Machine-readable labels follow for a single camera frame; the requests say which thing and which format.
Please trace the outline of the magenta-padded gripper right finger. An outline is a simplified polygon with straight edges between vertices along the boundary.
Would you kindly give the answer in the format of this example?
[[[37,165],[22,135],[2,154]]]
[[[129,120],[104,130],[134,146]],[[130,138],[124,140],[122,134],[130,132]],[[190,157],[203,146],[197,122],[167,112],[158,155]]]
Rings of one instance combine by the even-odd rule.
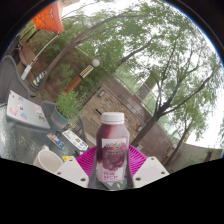
[[[129,171],[134,188],[157,181],[169,173],[155,157],[147,157],[133,146],[129,146]]]

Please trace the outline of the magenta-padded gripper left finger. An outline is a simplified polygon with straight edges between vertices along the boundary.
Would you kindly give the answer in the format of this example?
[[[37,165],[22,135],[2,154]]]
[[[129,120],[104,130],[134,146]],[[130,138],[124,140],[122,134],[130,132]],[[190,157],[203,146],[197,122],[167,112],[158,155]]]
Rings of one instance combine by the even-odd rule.
[[[56,171],[56,175],[78,186],[87,188],[96,174],[96,148],[93,147],[77,158],[68,158]]]

